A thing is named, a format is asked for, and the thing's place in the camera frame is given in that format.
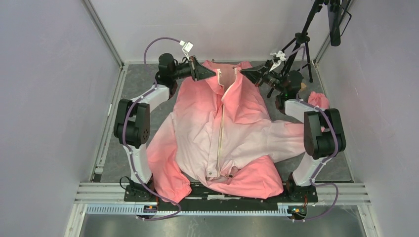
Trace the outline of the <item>pink zip-up jacket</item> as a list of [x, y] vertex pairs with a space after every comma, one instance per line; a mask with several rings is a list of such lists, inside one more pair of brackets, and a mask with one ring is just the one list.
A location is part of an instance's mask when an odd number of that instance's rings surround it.
[[186, 78], [173, 111], [147, 148], [155, 189], [179, 202], [191, 179], [228, 195], [270, 198], [284, 190], [275, 163], [304, 153], [303, 124], [273, 121], [237, 65], [205, 61], [209, 79]]

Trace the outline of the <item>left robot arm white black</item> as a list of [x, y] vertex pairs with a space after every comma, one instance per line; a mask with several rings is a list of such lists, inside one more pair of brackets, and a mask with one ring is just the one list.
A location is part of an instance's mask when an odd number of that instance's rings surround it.
[[119, 101], [113, 133], [126, 151], [131, 180], [142, 182], [136, 194], [143, 201], [150, 201], [155, 196], [155, 187], [148, 184], [152, 172], [146, 152], [151, 132], [150, 113], [173, 97], [177, 90], [177, 80], [192, 78], [199, 81], [214, 76], [216, 72], [199, 63], [195, 56], [185, 56], [178, 62], [171, 54], [164, 53], [159, 57], [156, 82], [151, 88], [138, 97]]

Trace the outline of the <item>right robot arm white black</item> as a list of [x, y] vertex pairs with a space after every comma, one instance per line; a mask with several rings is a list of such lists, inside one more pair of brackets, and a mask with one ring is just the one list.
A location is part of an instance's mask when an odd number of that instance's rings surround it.
[[305, 154], [297, 169], [290, 174], [286, 197], [299, 201], [306, 186], [314, 186], [323, 167], [346, 148], [346, 139], [339, 110], [322, 109], [299, 97], [303, 76], [292, 70], [281, 76], [268, 65], [241, 70], [255, 86], [266, 84], [279, 92], [275, 104], [278, 111], [303, 123]]

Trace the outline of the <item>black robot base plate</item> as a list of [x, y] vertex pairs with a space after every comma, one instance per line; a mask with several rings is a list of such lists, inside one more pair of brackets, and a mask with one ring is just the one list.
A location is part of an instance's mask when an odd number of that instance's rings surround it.
[[[306, 202], [317, 203], [319, 201], [317, 190], [313, 186], [291, 193], [284, 190], [283, 193], [267, 199], [224, 195], [199, 183], [193, 183], [191, 188], [192, 192], [178, 202], [182, 211], [274, 211], [278, 210], [279, 203], [303, 205]], [[124, 190], [125, 202], [156, 202], [158, 211], [178, 210], [176, 205], [163, 201], [140, 184], [135, 183], [134, 187], [127, 185]]]

